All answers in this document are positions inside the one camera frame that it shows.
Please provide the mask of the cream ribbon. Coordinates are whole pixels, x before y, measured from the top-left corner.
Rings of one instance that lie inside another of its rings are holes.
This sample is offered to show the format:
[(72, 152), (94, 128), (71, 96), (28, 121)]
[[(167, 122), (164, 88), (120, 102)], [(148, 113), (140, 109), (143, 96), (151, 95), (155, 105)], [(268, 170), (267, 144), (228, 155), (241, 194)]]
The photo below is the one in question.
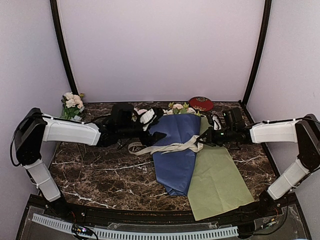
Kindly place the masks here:
[(140, 156), (145, 154), (153, 155), (154, 153), (160, 152), (163, 154), (182, 152), (185, 150), (191, 150), (194, 153), (198, 153), (204, 147), (204, 144), (198, 141), (199, 135), (193, 135), (185, 143), (172, 143), (164, 146), (144, 146), (141, 142), (130, 143), (127, 147), (128, 152), (132, 155)]

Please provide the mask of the cream rose stem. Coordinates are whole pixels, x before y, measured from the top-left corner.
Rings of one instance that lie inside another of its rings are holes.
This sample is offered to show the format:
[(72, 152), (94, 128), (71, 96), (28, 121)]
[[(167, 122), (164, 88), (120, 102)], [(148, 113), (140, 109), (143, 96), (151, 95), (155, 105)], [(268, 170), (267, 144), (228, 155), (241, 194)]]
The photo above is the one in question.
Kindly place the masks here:
[(192, 114), (192, 115), (196, 115), (199, 117), (202, 116), (199, 111), (196, 111), (194, 108), (190, 107), (190, 105), (186, 102), (184, 102), (183, 104), (170, 102), (168, 104), (168, 109), (163, 110), (163, 114), (165, 116), (181, 115), (181, 114)]

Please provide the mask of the light blue wrapping paper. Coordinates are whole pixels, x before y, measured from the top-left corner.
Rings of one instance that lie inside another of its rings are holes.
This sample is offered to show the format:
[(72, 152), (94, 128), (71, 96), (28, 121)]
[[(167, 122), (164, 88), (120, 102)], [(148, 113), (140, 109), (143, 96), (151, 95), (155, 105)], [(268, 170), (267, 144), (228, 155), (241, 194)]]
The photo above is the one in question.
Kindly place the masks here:
[[(164, 133), (166, 137), (156, 142), (156, 147), (184, 144), (194, 135), (199, 135), (201, 118), (194, 114), (165, 115), (153, 125), (149, 132)], [(156, 181), (165, 187), (171, 196), (186, 196), (190, 187), (196, 153), (187, 148), (177, 152), (155, 152), (152, 154)]]

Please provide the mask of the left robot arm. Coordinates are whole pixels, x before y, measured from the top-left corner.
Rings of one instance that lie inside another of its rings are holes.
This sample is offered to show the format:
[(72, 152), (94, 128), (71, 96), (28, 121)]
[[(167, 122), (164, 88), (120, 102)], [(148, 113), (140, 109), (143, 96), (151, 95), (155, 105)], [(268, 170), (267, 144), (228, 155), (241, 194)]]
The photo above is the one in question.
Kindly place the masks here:
[(58, 143), (74, 143), (107, 148), (122, 140), (139, 139), (150, 147), (166, 136), (150, 132), (164, 115), (161, 108), (153, 107), (138, 114), (131, 105), (120, 105), (110, 114), (88, 122), (54, 117), (32, 108), (18, 124), (9, 147), (13, 166), (23, 167), (43, 197), (51, 203), (51, 210), (60, 218), (71, 213), (64, 195), (53, 179), (48, 166), (42, 160), (42, 146)]

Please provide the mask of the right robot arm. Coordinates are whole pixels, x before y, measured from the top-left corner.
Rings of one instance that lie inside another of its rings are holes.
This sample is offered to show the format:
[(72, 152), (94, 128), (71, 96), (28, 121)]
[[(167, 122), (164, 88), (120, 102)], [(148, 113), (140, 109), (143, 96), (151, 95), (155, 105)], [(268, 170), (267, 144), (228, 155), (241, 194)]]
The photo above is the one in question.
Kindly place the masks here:
[(255, 205), (255, 213), (266, 217), (275, 208), (273, 200), (296, 189), (320, 169), (320, 121), (310, 113), (303, 117), (246, 124), (225, 116), (226, 127), (210, 126), (197, 142), (222, 147), (224, 144), (267, 145), (281, 174), (266, 190), (268, 197)]

